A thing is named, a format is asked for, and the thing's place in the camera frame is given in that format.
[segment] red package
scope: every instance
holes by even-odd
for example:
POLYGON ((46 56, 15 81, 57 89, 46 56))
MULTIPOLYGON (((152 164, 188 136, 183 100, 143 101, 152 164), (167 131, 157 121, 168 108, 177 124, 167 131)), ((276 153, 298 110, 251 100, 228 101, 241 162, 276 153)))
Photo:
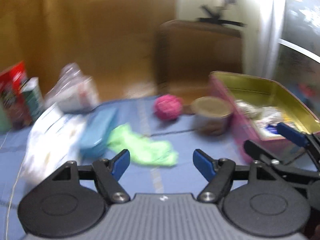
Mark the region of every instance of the red package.
POLYGON ((20 89, 26 82, 27 73, 23 61, 0 73, 0 98, 14 129, 31 123, 28 109, 20 94, 20 89))

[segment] green cloth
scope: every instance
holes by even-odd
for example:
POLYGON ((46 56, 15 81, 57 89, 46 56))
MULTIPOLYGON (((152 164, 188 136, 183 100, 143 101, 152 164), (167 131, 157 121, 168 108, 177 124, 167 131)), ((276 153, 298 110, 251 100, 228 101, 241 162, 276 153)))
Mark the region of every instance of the green cloth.
POLYGON ((152 141, 132 132, 127 123, 111 131, 108 148, 117 153, 128 149, 131 160, 142 165, 173 166, 178 161, 178 153, 172 150, 170 142, 152 141))

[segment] pink ball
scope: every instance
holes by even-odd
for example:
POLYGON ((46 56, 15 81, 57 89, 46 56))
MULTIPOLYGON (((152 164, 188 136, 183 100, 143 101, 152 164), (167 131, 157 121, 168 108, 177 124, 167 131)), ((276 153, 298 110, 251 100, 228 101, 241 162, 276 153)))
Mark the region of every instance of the pink ball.
POLYGON ((175 120, 182 112, 182 99, 173 95, 161 96, 155 101, 154 111, 161 120, 175 120))

